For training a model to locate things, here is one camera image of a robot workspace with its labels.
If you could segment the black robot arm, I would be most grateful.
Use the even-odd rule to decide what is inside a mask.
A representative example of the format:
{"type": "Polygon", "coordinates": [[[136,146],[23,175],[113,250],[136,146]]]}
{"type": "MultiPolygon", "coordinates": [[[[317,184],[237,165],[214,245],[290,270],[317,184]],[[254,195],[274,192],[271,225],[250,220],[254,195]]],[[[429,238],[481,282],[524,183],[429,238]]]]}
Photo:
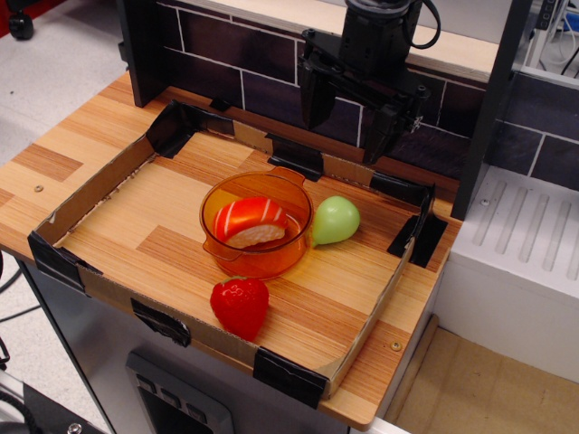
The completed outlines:
{"type": "Polygon", "coordinates": [[[430,92],[406,59],[422,7],[439,17],[431,1],[349,1],[341,35],[303,32],[300,100],[306,128],[328,120],[338,94],[352,99],[373,113],[363,157],[373,164],[404,132],[420,126],[430,92]]]}

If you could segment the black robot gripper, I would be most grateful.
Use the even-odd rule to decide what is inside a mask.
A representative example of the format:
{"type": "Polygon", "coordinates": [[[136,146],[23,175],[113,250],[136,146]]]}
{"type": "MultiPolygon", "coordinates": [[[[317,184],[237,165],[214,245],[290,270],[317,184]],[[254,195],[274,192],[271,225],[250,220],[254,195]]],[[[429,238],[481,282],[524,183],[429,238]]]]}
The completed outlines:
{"type": "Polygon", "coordinates": [[[340,35],[307,29],[299,57],[301,114],[307,129],[330,116],[338,93],[375,111],[366,132],[363,163],[372,165],[404,131],[420,126],[429,92],[410,73],[419,8],[348,8],[340,35]]]}

